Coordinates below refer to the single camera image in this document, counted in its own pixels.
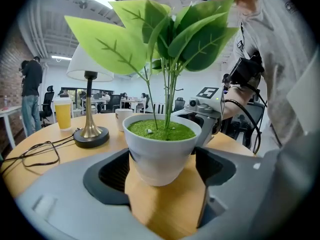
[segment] gold lamp stem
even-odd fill
[[[88,79],[87,88],[86,88],[86,117],[85,117],[85,127],[81,132],[81,136],[84,138],[92,138],[100,135],[102,130],[96,126],[93,118],[92,118],[92,110],[91,110],[91,91],[92,91],[92,80],[97,78],[97,75],[84,75],[85,78]]]

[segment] white mug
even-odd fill
[[[116,120],[116,125],[118,126],[119,131],[121,132],[124,131],[122,122],[126,118],[131,117],[133,114],[134,114],[133,110],[129,108],[117,108],[115,110],[115,120]]]

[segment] cup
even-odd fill
[[[116,125],[118,126],[119,131],[123,132],[124,128],[122,126],[122,122],[128,118],[131,117],[134,114],[132,109],[129,108],[117,108],[115,110],[115,120]]]
[[[69,131],[71,129],[71,99],[55,98],[53,104],[60,130]]]

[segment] white lampshade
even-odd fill
[[[73,79],[87,81],[85,71],[98,73],[95,82],[110,82],[115,78],[114,73],[96,63],[79,44],[72,56],[66,75]]]

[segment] ceiling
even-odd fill
[[[198,3],[201,0],[155,0],[179,11],[183,6]],[[56,64],[51,55],[71,58],[78,46],[65,15],[81,17],[123,26],[112,9],[94,0],[30,0],[18,17],[22,36],[34,56],[40,56],[43,62]],[[239,26],[240,17],[236,8],[229,13],[228,23],[231,27]],[[216,63],[225,63],[232,53],[228,44]]]

